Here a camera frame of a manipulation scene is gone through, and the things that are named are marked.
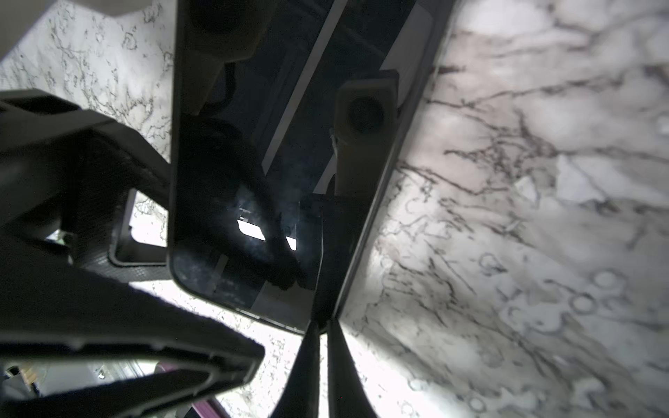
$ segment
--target smartphone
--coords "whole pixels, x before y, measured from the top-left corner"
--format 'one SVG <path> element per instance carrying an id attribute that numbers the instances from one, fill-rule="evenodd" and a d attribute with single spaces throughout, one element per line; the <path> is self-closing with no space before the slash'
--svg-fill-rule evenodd
<path id="1" fill-rule="evenodd" d="M 168 265 L 303 333 L 345 301 L 454 2 L 185 0 Z"/>

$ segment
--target phone screen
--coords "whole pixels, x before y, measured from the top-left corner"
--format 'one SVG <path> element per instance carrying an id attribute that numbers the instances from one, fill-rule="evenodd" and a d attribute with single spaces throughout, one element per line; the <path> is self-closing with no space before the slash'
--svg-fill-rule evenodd
<path id="1" fill-rule="evenodd" d="M 188 0 L 175 56 L 169 265 L 303 332 L 331 311 L 440 2 Z"/>

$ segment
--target reflected light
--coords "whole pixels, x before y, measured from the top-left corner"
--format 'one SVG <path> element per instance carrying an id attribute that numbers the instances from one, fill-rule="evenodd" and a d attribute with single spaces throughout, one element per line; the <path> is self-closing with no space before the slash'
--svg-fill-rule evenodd
<path id="1" fill-rule="evenodd" d="M 253 238 L 258 238 L 262 239 L 265 241 L 265 235 L 262 235 L 262 231 L 260 230 L 260 227 L 257 225 L 252 225 L 251 223 L 240 221 L 239 219 L 237 220 L 237 224 L 240 226 L 240 231 L 244 235 L 248 235 Z M 297 250 L 297 240 L 291 237 L 286 237 L 286 241 L 288 241 L 288 246 L 290 247 L 291 250 L 295 251 Z"/>

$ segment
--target black cable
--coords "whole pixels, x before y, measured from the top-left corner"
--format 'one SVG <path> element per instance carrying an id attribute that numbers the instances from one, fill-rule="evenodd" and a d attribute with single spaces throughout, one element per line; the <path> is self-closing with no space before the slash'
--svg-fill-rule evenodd
<path id="1" fill-rule="evenodd" d="M 200 110 L 202 116 L 214 116 L 227 108 L 227 105 L 232 101 L 237 89 L 237 81 L 235 79 L 235 63 L 229 62 L 225 65 L 225 97 L 218 102 L 205 103 Z"/>

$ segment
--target marble surface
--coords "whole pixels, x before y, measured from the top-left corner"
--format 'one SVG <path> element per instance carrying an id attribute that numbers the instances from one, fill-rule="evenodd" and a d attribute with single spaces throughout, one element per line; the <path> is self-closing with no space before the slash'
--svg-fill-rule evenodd
<path id="1" fill-rule="evenodd" d="M 665 0 L 463 4 L 342 317 L 380 417 L 669 415 L 668 19 Z M 109 114 L 167 158 L 173 25 L 173 1 L 59 2 L 0 88 Z M 256 379 L 220 399 L 271 412 L 298 337 L 138 286 L 261 342 Z"/>

